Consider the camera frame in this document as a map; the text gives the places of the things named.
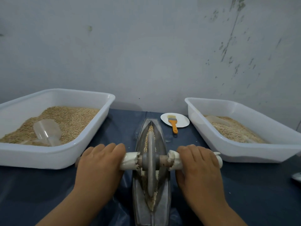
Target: forearm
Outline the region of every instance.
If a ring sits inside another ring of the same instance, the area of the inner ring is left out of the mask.
[[[73,190],[55,209],[36,226],[85,226],[96,217],[102,206],[87,201]]]
[[[204,226],[247,226],[240,216],[228,205],[223,208],[207,208],[197,214]]]

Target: hand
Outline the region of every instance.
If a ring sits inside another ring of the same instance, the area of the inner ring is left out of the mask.
[[[123,175],[119,167],[125,153],[122,143],[89,147],[79,161],[73,192],[100,210],[119,185]]]
[[[219,162],[214,153],[195,145],[180,146],[177,152],[185,173],[176,171],[177,183],[196,215],[203,221],[205,216],[227,209]]]

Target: blue plastic sheet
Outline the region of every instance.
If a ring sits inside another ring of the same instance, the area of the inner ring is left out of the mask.
[[[108,117],[89,146],[124,143],[135,150],[145,118],[160,121],[161,113],[110,109]],[[167,150],[180,145],[208,147],[192,124],[172,129],[160,121]],[[249,225],[300,225],[301,189],[290,179],[301,171],[301,159],[294,156],[281,164],[227,163],[221,169],[229,205]],[[73,189],[76,169],[40,170],[0,167],[0,225],[35,225]],[[171,172],[172,202],[170,226],[201,225],[188,207]],[[112,200],[100,211],[93,226],[135,225],[132,202],[132,172],[125,171]]]

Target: orange brush handle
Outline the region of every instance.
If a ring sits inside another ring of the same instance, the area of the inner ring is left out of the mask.
[[[174,120],[168,120],[168,121],[172,125],[172,131],[173,131],[173,133],[178,134],[178,129],[177,129],[177,126],[175,125],[177,123],[177,121],[174,121]]]

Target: white wall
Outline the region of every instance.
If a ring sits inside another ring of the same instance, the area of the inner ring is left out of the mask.
[[[301,119],[301,0],[0,0],[0,34],[0,103],[68,88],[115,108],[220,98]]]

